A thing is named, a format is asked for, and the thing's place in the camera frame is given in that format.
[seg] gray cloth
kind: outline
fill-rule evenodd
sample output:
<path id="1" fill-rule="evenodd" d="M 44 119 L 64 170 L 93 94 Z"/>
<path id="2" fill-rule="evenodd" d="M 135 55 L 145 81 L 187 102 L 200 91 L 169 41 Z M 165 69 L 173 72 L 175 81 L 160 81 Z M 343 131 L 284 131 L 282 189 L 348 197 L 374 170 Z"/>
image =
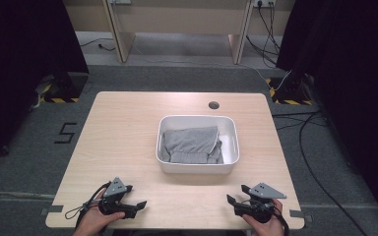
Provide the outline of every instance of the gray cloth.
<path id="1" fill-rule="evenodd" d="M 165 131 L 162 152 L 172 163 L 217 164 L 223 162 L 219 136 L 218 127 Z"/>

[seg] hand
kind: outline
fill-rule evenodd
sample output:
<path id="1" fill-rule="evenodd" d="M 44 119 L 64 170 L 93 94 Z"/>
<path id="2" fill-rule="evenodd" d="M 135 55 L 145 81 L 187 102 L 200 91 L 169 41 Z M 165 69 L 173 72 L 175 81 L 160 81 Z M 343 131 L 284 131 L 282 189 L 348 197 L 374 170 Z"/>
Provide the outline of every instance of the hand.
<path id="1" fill-rule="evenodd" d="M 280 215 L 283 208 L 282 203 L 276 199 L 273 199 L 273 203 L 275 204 L 275 207 L 280 210 L 275 210 L 275 214 Z M 242 218 L 254 228 L 255 232 L 253 233 L 253 236 L 284 236 L 284 228 L 274 215 L 266 223 L 260 223 L 248 214 L 243 214 Z"/>
<path id="2" fill-rule="evenodd" d="M 105 189 L 100 191 L 96 198 L 102 198 L 104 192 Z M 99 207 L 97 207 L 97 203 L 92 203 L 88 212 L 85 213 L 79 226 L 76 228 L 73 236 L 94 236 L 110 222 L 124 217 L 125 212 L 104 215 L 100 212 Z"/>

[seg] black cable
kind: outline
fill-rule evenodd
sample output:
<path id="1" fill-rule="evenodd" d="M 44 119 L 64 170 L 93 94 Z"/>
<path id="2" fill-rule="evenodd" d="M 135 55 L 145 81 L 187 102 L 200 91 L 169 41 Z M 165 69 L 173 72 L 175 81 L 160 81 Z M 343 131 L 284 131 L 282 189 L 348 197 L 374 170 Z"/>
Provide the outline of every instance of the black cable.
<path id="1" fill-rule="evenodd" d="M 85 43 L 85 44 L 81 44 L 81 47 L 86 46 L 86 45 L 89 45 L 89 44 L 91 44 L 91 43 L 93 43 L 93 42 L 96 42 L 96 41 L 99 41 L 99 40 L 113 40 L 113 39 L 112 39 L 112 38 L 98 38 L 98 39 L 95 39 L 95 40 L 89 41 L 89 42 L 87 42 L 87 43 Z"/>
<path id="2" fill-rule="evenodd" d="M 319 111 L 310 111 L 310 112 L 296 112 L 296 113 L 286 113 L 286 114 L 275 114 L 272 117 L 279 117 L 279 116 L 292 116 L 292 115 L 312 115 L 314 113 L 318 113 Z"/>
<path id="3" fill-rule="evenodd" d="M 262 15 L 262 12 L 260 11 L 261 8 L 258 8 L 258 9 L 259 9 L 259 15 L 260 15 L 260 18 L 262 19 L 263 23 L 265 24 L 266 31 L 267 31 L 268 34 L 269 34 L 270 40 L 272 41 L 272 43 L 273 43 L 274 45 L 278 45 L 278 44 L 276 43 L 276 41 L 275 41 L 274 36 L 273 36 L 273 20 L 272 20 L 272 18 L 274 17 L 274 16 L 273 16 L 273 10 L 272 10 L 273 8 L 271 8 L 271 28 L 272 28 L 272 30 L 269 29 L 269 27 L 268 27 L 268 25 L 267 25 L 267 23 L 266 23 L 266 21 L 265 21 L 263 15 Z"/>
<path id="4" fill-rule="evenodd" d="M 96 192 L 94 192 L 94 194 L 91 196 L 91 198 L 85 202 L 83 205 L 82 205 L 82 209 L 80 210 L 80 214 L 79 214 L 79 217 L 78 217 L 78 220 L 76 221 L 76 226 L 75 226 L 75 229 L 78 228 L 79 224 L 81 223 L 82 221 L 82 218 L 84 217 L 84 215 L 86 214 L 86 212 L 88 212 L 88 210 L 90 209 L 91 207 L 91 203 L 92 201 L 94 200 L 94 198 L 96 197 L 96 195 L 104 188 L 107 188 L 109 185 L 110 185 L 110 181 L 102 186 L 100 186 Z"/>
<path id="5" fill-rule="evenodd" d="M 82 209 L 82 206 L 79 206 L 79 207 L 76 207 L 76 208 L 74 208 L 74 209 L 71 209 L 71 210 L 69 210 L 69 211 L 67 211 L 65 214 L 64 214 L 64 217 L 66 218 L 66 219 L 71 219 L 71 218 L 73 218 L 73 217 L 75 217 L 78 213 L 79 213 L 79 211 L 81 211 L 81 209 Z M 76 212 L 75 212 L 75 214 L 73 214 L 72 216 L 67 216 L 70 212 L 72 212 L 73 210 L 77 210 Z"/>
<path id="6" fill-rule="evenodd" d="M 278 116 L 278 117 L 274 117 L 274 118 L 283 118 L 283 119 L 290 119 L 290 120 L 300 121 L 299 123 L 296 123 L 294 125 L 286 125 L 286 126 L 282 126 L 282 127 L 276 128 L 276 130 L 282 130 L 282 129 L 289 128 L 289 127 L 295 127 L 295 126 L 298 126 L 300 124 L 303 124 L 303 122 L 305 122 L 305 120 L 297 119 L 297 118 L 292 118 L 292 117 L 287 117 L 287 116 Z M 314 117 L 314 118 L 312 118 L 312 120 L 313 119 L 319 119 L 319 118 L 323 118 L 323 117 Z M 322 124 L 318 124 L 318 123 L 315 123 L 315 122 L 309 122 L 309 123 L 311 123 L 313 125 L 317 125 L 317 126 L 327 127 L 327 125 L 322 125 Z"/>
<path id="7" fill-rule="evenodd" d="M 102 46 L 102 44 L 98 44 L 97 46 L 98 46 L 99 48 L 103 48 L 103 49 L 105 49 L 106 51 L 113 51 L 113 50 L 115 50 L 115 47 L 114 47 L 114 48 L 106 48 L 106 47 Z"/>
<path id="8" fill-rule="evenodd" d="M 251 46 L 254 48 L 254 50 L 256 50 L 257 53 L 259 53 L 261 56 L 263 56 L 263 58 L 266 58 L 268 61 L 272 62 L 273 64 L 276 65 L 276 62 L 274 60 L 272 60 L 272 58 L 270 58 L 268 55 L 265 54 L 265 52 L 267 53 L 271 53 L 271 52 L 268 52 L 268 51 L 265 51 L 261 48 L 259 48 L 258 46 L 256 46 L 251 40 L 250 40 L 250 37 L 248 35 L 246 35 L 246 38 L 247 40 L 250 42 Z"/>
<path id="9" fill-rule="evenodd" d="M 271 11 L 270 11 L 270 13 L 271 13 L 271 25 L 270 25 L 270 28 L 268 27 L 268 25 L 267 25 L 267 23 L 266 23 L 266 21 L 265 21 L 263 15 L 262 15 L 262 12 L 261 12 L 261 4 L 259 4 L 258 11 L 259 11 L 260 18 L 262 19 L 263 24 L 264 24 L 265 27 L 266 27 L 266 31 L 268 32 L 268 37 L 267 37 L 267 39 L 266 39 L 266 42 L 265 42 L 265 45 L 264 45 L 264 48 L 263 48 L 263 63 L 264 63 L 267 67 L 269 67 L 269 68 L 275 68 L 275 67 L 273 67 L 273 66 L 268 65 L 267 62 L 266 62 L 266 60 L 268 60 L 269 62 L 271 62 L 271 63 L 272 63 L 273 65 L 275 65 L 275 66 L 276 66 L 276 62 L 275 62 L 274 60 L 270 60 L 270 57 L 268 57 L 268 56 L 265 57 L 265 56 L 264 56 L 264 55 L 265 55 L 265 52 L 266 52 L 266 47 L 267 47 L 267 44 L 268 44 L 269 40 L 270 40 L 270 41 L 273 43 L 273 45 L 275 46 L 275 50 L 276 50 L 276 52 L 277 52 L 275 55 L 279 55 L 279 51 L 278 51 L 279 46 L 278 46 L 278 44 L 276 43 L 275 38 L 274 38 L 274 36 L 273 36 L 273 22 L 274 22 L 274 17 L 275 17 L 275 14 L 274 14 L 274 7 L 271 7 Z"/>
<path id="10" fill-rule="evenodd" d="M 289 225 L 287 224 L 286 220 L 282 216 L 282 212 L 277 207 L 273 206 L 273 209 L 276 209 L 279 214 L 276 214 L 273 210 L 270 210 L 262 202 L 257 201 L 257 200 L 250 199 L 250 200 L 246 200 L 246 201 L 241 202 L 241 204 L 244 204 L 244 203 L 247 203 L 247 202 L 250 204 L 250 206 L 251 206 L 251 203 L 254 203 L 255 205 L 259 205 L 260 209 L 266 211 L 270 215 L 274 215 L 281 222 L 281 224 L 283 226 L 283 231 L 284 231 L 283 236 L 289 235 Z"/>
<path id="11" fill-rule="evenodd" d="M 302 146 L 302 132 L 303 132 L 303 128 L 305 128 L 306 124 L 312 119 L 312 117 L 314 115 L 316 115 L 317 113 L 319 113 L 320 111 L 317 111 L 315 112 L 314 114 L 310 115 L 306 121 L 303 123 L 302 127 L 300 127 L 300 131 L 299 131 L 299 147 L 300 147 L 300 152 L 302 154 L 302 157 L 303 157 L 303 160 L 312 176 L 312 178 L 315 180 L 315 182 L 318 184 L 318 186 L 321 188 L 322 191 L 324 191 L 324 193 L 337 205 L 337 207 L 339 207 L 339 209 L 351 220 L 351 222 L 357 227 L 357 229 L 360 231 L 361 234 L 363 235 L 367 235 L 363 229 L 358 225 L 358 223 L 351 217 L 351 215 L 341 206 L 341 204 L 336 200 L 334 199 L 334 197 L 328 193 L 328 191 L 324 188 L 324 186 L 321 184 L 321 182 L 318 180 L 318 178 L 316 177 L 314 171 L 312 170 L 311 166 L 309 165 L 308 163 L 308 160 L 306 158 L 306 155 L 305 155 L 305 151 L 303 150 L 303 146 Z"/>

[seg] hole in table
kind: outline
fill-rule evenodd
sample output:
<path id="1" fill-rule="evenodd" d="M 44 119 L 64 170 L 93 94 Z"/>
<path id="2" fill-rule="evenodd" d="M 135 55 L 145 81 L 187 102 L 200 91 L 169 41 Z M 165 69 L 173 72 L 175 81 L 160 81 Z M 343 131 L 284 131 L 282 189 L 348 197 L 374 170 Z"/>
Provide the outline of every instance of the hole in table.
<path id="1" fill-rule="evenodd" d="M 220 108 L 220 104 L 217 103 L 216 101 L 211 101 L 209 106 L 210 106 L 211 109 L 214 109 L 214 110 Z"/>

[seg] black curtain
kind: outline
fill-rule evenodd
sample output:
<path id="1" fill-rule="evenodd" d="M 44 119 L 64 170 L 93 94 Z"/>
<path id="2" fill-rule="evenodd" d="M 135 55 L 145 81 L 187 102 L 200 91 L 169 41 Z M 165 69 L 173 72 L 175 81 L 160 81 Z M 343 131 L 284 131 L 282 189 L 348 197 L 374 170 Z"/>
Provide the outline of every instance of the black curtain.
<path id="1" fill-rule="evenodd" d="M 62 0 L 0 1 L 0 147 L 17 129 L 48 75 L 88 73 Z"/>
<path id="2" fill-rule="evenodd" d="M 300 65 L 314 76 L 335 133 L 378 202 L 378 4 L 339 1 L 318 22 L 325 3 L 312 2 L 296 0 L 278 67 Z M 315 26 L 321 35 L 312 44 Z"/>

